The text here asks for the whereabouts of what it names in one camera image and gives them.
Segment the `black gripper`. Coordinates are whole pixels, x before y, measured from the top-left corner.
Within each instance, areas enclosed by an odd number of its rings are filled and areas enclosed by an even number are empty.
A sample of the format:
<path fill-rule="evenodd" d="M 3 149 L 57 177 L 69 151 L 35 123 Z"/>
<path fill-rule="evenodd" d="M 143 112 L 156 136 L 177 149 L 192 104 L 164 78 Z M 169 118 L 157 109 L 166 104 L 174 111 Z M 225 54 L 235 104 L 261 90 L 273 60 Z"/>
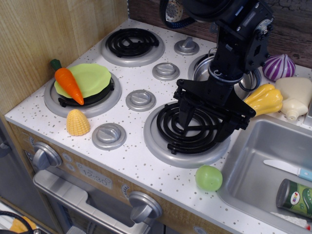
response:
<path fill-rule="evenodd" d="M 226 140 L 235 130 L 245 129 L 256 112 L 234 91 L 232 84 L 209 78 L 207 81 L 178 79 L 174 98 L 179 104 L 179 123 L 187 127 L 195 110 L 203 109 L 222 120 L 213 139 L 216 143 Z"/>

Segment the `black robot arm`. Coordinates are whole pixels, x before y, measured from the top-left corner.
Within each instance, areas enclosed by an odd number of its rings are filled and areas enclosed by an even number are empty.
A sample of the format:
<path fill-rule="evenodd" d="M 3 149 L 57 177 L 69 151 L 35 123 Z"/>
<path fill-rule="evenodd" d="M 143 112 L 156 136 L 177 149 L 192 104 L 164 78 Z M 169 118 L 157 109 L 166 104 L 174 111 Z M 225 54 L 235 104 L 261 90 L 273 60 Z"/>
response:
<path fill-rule="evenodd" d="M 255 116 L 234 86 L 269 57 L 273 12 L 262 0 L 185 0 L 182 4 L 194 20 L 216 23 L 218 33 L 208 79 L 177 81 L 179 121 L 187 127 L 195 110 L 202 108 L 221 120 L 214 142 L 223 142 L 233 131 L 245 129 Z"/>

